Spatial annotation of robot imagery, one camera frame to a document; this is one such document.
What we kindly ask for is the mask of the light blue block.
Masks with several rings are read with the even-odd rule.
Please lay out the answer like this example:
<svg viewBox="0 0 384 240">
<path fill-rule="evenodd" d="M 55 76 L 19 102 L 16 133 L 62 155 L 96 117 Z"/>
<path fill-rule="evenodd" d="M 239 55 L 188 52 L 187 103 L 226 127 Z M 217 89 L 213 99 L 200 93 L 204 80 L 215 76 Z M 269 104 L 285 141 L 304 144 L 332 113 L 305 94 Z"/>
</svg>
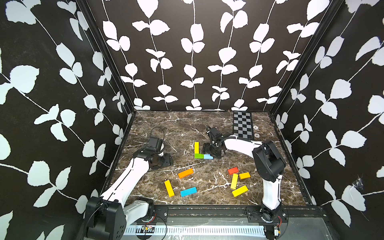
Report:
<svg viewBox="0 0 384 240">
<path fill-rule="evenodd" d="M 205 159 L 205 160 L 213 160 L 214 157 L 211 156 L 210 154 L 204 154 L 204 159 Z"/>
</svg>

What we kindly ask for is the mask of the orange block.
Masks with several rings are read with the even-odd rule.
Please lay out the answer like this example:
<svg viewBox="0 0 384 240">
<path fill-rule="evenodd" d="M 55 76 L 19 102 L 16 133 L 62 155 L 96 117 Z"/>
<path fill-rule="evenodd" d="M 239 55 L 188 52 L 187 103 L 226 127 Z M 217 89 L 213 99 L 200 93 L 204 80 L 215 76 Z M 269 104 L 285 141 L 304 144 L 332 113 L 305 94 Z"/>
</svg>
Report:
<svg viewBox="0 0 384 240">
<path fill-rule="evenodd" d="M 194 173 L 194 170 L 193 169 L 187 169 L 181 173 L 178 173 L 178 177 L 179 179 L 182 179 L 182 178 L 185 178 L 187 176 L 190 176 Z"/>
</svg>

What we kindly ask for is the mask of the long yellow block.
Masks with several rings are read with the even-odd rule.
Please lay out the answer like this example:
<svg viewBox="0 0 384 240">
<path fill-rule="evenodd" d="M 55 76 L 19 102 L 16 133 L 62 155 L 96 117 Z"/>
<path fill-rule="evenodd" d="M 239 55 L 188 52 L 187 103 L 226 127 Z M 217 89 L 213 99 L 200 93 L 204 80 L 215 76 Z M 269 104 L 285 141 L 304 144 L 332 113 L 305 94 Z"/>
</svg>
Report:
<svg viewBox="0 0 384 240">
<path fill-rule="evenodd" d="M 173 189 L 173 187 L 171 185 L 170 180 L 166 180 L 164 182 L 164 184 L 165 184 L 165 187 L 166 187 L 166 190 L 167 190 L 167 193 L 168 193 L 169 197 L 173 197 L 175 195 L 175 192 L 174 192 L 174 189 Z"/>
</svg>

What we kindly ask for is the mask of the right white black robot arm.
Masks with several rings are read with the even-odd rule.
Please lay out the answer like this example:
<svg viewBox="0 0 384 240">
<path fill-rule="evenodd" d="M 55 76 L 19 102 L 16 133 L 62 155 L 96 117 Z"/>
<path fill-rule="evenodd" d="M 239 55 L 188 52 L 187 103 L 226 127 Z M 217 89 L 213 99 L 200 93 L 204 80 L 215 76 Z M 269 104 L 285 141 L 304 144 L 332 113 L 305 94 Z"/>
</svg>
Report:
<svg viewBox="0 0 384 240">
<path fill-rule="evenodd" d="M 222 158 L 225 151 L 236 151 L 254 159 L 256 170 L 263 179 L 262 206 L 265 210 L 275 211 L 282 205 L 280 198 L 281 181 L 286 161 L 272 141 L 257 142 L 235 135 L 223 135 L 217 128 L 206 127 L 210 139 L 203 145 L 204 154 Z"/>
</svg>

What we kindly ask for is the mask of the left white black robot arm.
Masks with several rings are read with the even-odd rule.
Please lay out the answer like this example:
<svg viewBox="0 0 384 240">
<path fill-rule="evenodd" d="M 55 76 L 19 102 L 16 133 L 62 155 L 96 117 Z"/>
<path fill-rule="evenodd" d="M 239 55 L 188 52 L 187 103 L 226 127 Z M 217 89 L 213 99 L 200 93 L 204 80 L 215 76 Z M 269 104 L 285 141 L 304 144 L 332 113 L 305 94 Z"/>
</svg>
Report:
<svg viewBox="0 0 384 240">
<path fill-rule="evenodd" d="M 142 220 L 156 219 L 154 202 L 141 197 L 130 205 L 126 202 L 139 182 L 149 171 L 171 166 L 173 159 L 164 153 L 164 141 L 150 137 L 147 144 L 137 150 L 119 178 L 100 197 L 92 197 L 86 204 L 82 237 L 91 240 L 120 240 L 126 227 Z"/>
</svg>

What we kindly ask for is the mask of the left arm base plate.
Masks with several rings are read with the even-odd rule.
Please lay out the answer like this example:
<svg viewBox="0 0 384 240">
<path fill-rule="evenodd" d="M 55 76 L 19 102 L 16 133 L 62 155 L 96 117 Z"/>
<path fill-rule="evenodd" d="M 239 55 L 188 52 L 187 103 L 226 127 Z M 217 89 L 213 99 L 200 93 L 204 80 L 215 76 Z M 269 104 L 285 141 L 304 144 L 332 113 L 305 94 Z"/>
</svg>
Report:
<svg viewBox="0 0 384 240">
<path fill-rule="evenodd" d="M 162 207 L 154 205 L 149 208 L 147 214 L 139 219 L 137 222 L 141 224 L 155 224 L 162 221 L 167 221 L 168 217 L 168 207 Z"/>
</svg>

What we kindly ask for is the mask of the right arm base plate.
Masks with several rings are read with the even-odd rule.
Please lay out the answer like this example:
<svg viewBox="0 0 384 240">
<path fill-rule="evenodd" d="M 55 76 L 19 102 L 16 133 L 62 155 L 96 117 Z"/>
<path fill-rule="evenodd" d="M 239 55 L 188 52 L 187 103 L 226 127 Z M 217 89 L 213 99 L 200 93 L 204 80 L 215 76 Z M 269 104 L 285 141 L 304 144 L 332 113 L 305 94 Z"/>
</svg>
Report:
<svg viewBox="0 0 384 240">
<path fill-rule="evenodd" d="M 259 225 L 278 225 L 288 222 L 288 213 L 284 208 L 269 210 L 263 206 L 246 207 L 244 214 L 249 223 L 258 223 Z"/>
</svg>

